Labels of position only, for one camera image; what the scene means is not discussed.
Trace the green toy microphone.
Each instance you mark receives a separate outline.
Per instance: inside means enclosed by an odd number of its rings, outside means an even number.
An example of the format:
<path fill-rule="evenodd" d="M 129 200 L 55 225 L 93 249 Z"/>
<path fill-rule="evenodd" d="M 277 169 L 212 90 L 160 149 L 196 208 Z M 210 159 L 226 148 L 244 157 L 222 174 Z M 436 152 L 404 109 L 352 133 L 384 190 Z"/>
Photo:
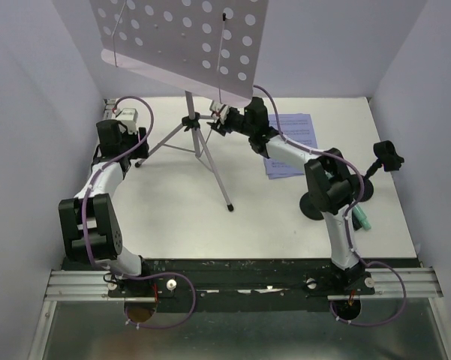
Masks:
<path fill-rule="evenodd" d="M 362 229 L 364 229 L 365 231 L 369 231 L 371 229 L 371 224 L 368 222 L 368 218 L 365 212 L 359 205 L 356 205 L 353 208 L 353 214 L 355 214 L 356 217 L 359 219 L 360 223 L 362 224 Z"/>

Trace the lilac tripod music stand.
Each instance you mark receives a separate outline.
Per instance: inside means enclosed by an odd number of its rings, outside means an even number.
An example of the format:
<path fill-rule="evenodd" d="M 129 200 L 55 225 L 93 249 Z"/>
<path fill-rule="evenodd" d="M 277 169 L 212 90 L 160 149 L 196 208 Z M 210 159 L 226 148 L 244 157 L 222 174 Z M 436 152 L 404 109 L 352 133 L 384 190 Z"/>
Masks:
<path fill-rule="evenodd" d="M 198 95 L 245 107 L 253 95 L 267 1 L 91 1 L 104 62 L 184 90 L 188 116 L 163 138 L 189 129 L 197 159 L 214 174 L 229 211 L 208 140 L 194 108 Z"/>

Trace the black clip microphone stand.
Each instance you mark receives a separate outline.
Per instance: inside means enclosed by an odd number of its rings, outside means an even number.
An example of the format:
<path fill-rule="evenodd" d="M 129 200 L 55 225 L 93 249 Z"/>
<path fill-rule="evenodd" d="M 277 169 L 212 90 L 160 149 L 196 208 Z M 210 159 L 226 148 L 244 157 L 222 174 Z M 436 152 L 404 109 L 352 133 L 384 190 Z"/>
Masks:
<path fill-rule="evenodd" d="M 376 160 L 362 177 L 365 190 L 361 202 L 367 202 L 372 198 L 374 185 L 371 182 L 371 177 L 378 170 L 383 170 L 385 173 L 399 171 L 404 163 L 404 158 L 397 153 L 394 144 L 389 140 L 375 143 L 373 145 L 373 152 Z"/>

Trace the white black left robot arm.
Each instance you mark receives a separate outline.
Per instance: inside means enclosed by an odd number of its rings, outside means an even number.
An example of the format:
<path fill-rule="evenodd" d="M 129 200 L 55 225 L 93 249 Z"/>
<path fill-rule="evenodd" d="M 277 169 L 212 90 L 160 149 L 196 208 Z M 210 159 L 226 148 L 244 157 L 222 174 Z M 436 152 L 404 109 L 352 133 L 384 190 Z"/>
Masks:
<path fill-rule="evenodd" d="M 125 275 L 125 286 L 144 296 L 152 282 L 143 258 L 124 245 L 112 197 L 125 180 L 131 161 L 149 156 L 147 130 L 135 120 L 103 120 L 96 124 L 99 143 L 91 175 L 74 197 L 59 203 L 59 220 L 68 260 Z"/>

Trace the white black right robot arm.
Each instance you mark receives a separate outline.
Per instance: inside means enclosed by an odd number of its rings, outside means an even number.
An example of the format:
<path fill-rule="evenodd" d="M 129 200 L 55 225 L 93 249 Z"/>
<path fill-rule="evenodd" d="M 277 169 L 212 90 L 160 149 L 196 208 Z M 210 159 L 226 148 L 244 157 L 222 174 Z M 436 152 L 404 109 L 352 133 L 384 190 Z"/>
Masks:
<path fill-rule="evenodd" d="M 352 217 L 355 196 L 361 196 L 364 190 L 360 175 L 350 174 L 353 167 L 338 149 L 309 148 L 285 136 L 278 115 L 276 126 L 272 126 L 260 97 L 253 97 L 244 113 L 217 101 L 209 109 L 213 119 L 209 125 L 220 135 L 242 134 L 255 153 L 304 172 L 308 198 L 326 222 L 331 247 L 331 287 L 337 293 L 350 292 L 365 274 L 365 263 L 356 249 Z"/>

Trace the white sheet music page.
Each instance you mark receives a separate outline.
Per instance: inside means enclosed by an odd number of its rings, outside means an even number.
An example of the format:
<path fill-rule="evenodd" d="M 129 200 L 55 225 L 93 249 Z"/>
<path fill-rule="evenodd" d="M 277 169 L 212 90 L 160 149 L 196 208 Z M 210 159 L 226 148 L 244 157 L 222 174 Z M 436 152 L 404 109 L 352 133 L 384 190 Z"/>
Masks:
<path fill-rule="evenodd" d="M 312 118 L 309 114 L 279 114 L 283 134 L 292 140 L 311 148 L 317 148 Z"/>

